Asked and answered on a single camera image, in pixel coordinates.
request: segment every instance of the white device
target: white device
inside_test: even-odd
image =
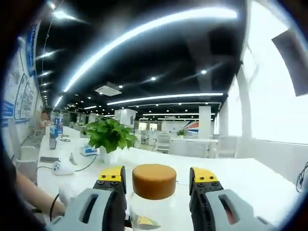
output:
[[[52,173],[54,175],[72,175],[75,174],[75,170],[73,168],[73,166],[71,165],[71,163],[64,163],[64,162],[59,162],[59,161],[55,161],[52,164]]]

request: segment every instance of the jar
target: jar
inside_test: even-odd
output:
[[[134,193],[129,214],[133,231],[174,230],[176,172],[165,165],[137,166],[132,172]]]

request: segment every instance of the cork lid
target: cork lid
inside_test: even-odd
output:
[[[148,200],[162,200],[175,191],[177,173],[166,165],[139,165],[133,170],[134,192]]]

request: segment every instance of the ceiling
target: ceiling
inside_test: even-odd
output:
[[[74,104],[75,107],[68,109],[112,115],[114,110],[124,107],[136,110],[137,118],[142,118],[149,111],[156,114],[167,113],[167,110],[174,114],[198,113],[198,107],[207,103],[215,114],[212,115],[214,119],[228,97],[228,89],[240,67],[246,25],[245,2],[120,0],[106,3],[96,0],[57,0],[55,12],[63,11],[78,21],[59,20],[56,17],[52,20],[52,15],[43,19],[36,55],[57,52],[36,62],[38,75],[52,71],[49,75],[38,77],[41,94],[46,96],[49,107],[54,107],[59,96],[63,95],[59,108]],[[67,92],[63,92],[83,63],[124,33],[163,16],[211,6],[232,9],[237,12],[237,18],[186,20],[144,32],[110,51]],[[202,70],[206,70],[206,74],[201,74]],[[121,94],[106,96],[95,91],[107,82],[114,84]],[[110,102],[159,95],[217,92],[224,95],[107,105]],[[83,109],[90,106],[97,108]],[[180,115],[180,118],[191,117]]]

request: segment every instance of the white chair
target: white chair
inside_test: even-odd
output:
[[[238,137],[235,136],[220,136],[215,158],[235,158],[237,139]]]
[[[158,135],[154,147],[156,152],[168,153],[170,148],[170,136],[164,134]]]
[[[39,150],[33,146],[21,146],[14,119],[8,120],[8,128],[13,154],[16,160],[16,169],[27,176],[31,181],[36,182]]]

